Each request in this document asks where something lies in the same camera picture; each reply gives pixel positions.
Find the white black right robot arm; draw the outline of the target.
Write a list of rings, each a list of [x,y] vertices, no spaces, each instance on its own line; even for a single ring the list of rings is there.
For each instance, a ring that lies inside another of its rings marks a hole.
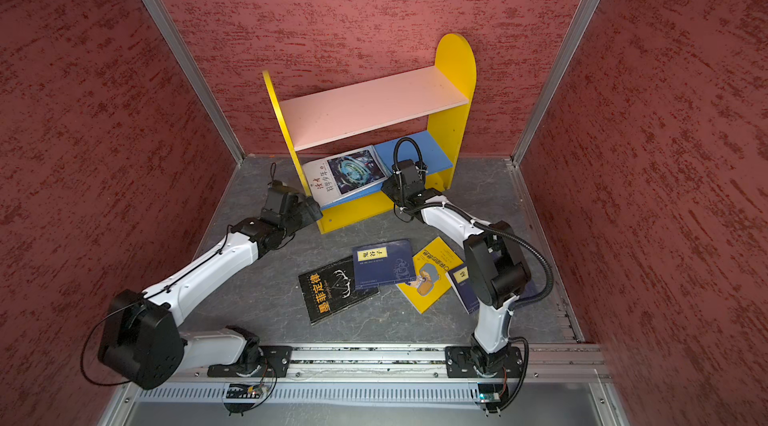
[[[540,259],[530,243],[503,221],[488,223],[426,186],[424,163],[396,161],[382,191],[403,213],[432,226],[462,246],[471,290],[479,301],[470,358],[480,376],[492,376],[511,356],[509,323],[513,305],[532,279],[525,252]]]

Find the dark blue book yellow label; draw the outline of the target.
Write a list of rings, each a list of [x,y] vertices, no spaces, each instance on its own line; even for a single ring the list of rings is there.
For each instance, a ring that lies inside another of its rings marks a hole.
[[[357,289],[410,283],[417,278],[408,239],[355,247],[352,259]]]

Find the white book with galaxy picture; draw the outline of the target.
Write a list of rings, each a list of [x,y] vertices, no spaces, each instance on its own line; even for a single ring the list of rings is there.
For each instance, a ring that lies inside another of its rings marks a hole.
[[[390,175],[373,146],[307,162],[302,171],[311,196],[321,208],[380,185]]]

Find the yellow pink blue bookshelf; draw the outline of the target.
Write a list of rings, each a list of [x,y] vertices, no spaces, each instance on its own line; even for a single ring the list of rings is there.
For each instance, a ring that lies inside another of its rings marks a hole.
[[[440,191],[452,186],[477,83],[474,53],[465,37],[443,36],[429,67],[286,101],[278,99],[270,75],[263,78],[306,194],[317,183],[306,176],[299,152],[417,118],[426,118],[427,127],[414,137],[421,151],[436,153],[439,162],[428,169],[427,186]]]

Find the black book with yellow text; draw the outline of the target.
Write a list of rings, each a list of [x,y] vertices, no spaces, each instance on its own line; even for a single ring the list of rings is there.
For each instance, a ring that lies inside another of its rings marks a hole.
[[[356,287],[351,256],[298,275],[311,325],[379,294],[378,287]]]

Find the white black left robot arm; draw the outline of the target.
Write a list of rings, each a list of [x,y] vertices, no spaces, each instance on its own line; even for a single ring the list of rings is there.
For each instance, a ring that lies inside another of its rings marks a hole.
[[[99,362],[144,390],[179,371],[222,368],[239,377],[263,374],[258,337],[242,327],[183,334],[191,312],[232,276],[322,217],[310,196],[273,180],[257,217],[226,228],[208,252],[141,292],[124,290],[110,303],[97,350]]]

